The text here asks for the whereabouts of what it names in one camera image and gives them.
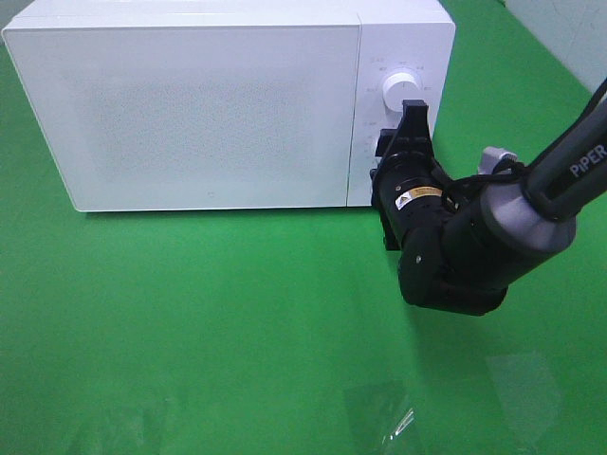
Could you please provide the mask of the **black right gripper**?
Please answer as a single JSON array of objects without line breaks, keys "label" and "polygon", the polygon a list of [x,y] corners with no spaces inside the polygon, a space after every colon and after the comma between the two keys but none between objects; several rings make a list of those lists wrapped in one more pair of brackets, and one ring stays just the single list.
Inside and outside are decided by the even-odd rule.
[{"label": "black right gripper", "polygon": [[451,215],[441,201],[451,182],[434,157],[423,100],[404,100],[396,129],[381,129],[370,171],[372,207],[379,213],[384,245],[389,251],[438,243]]}]

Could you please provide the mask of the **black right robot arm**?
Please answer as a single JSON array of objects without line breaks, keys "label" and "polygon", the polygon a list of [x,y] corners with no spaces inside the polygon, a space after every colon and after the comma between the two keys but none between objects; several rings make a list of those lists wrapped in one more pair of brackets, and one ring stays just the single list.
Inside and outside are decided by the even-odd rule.
[{"label": "black right robot arm", "polygon": [[381,131],[370,172],[384,244],[399,253],[403,299],[482,316],[508,287],[574,241],[577,215],[606,191],[606,89],[532,162],[486,148],[476,174],[454,179],[437,161],[423,100],[404,100]]}]

